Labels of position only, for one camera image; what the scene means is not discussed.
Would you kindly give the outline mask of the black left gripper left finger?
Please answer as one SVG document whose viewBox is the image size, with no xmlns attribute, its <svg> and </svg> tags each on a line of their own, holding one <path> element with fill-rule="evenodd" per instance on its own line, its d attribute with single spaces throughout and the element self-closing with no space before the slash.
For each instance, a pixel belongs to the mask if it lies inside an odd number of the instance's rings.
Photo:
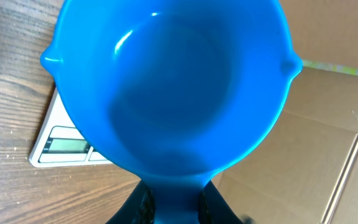
<svg viewBox="0 0 358 224">
<path fill-rule="evenodd" d="M 140 181 L 123 206 L 106 224 L 153 224 L 155 202 L 152 191 Z"/>
</svg>

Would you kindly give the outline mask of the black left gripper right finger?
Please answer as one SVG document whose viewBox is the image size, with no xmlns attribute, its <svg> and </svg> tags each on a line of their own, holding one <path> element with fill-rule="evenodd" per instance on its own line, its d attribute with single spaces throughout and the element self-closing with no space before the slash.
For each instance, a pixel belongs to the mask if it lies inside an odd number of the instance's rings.
<svg viewBox="0 0 358 224">
<path fill-rule="evenodd" d="M 247 215 L 237 217 L 211 181 L 199 194 L 198 221 L 200 224 L 254 224 Z"/>
</svg>

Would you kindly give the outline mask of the blue plastic measuring scoop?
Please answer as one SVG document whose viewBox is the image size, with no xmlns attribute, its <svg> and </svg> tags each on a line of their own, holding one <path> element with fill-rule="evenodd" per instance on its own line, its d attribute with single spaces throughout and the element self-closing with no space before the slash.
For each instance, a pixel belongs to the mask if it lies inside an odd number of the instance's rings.
<svg viewBox="0 0 358 224">
<path fill-rule="evenodd" d="M 198 223 L 302 69 L 274 0 L 67 0 L 40 63 L 83 137 L 151 189 L 155 223 Z"/>
</svg>

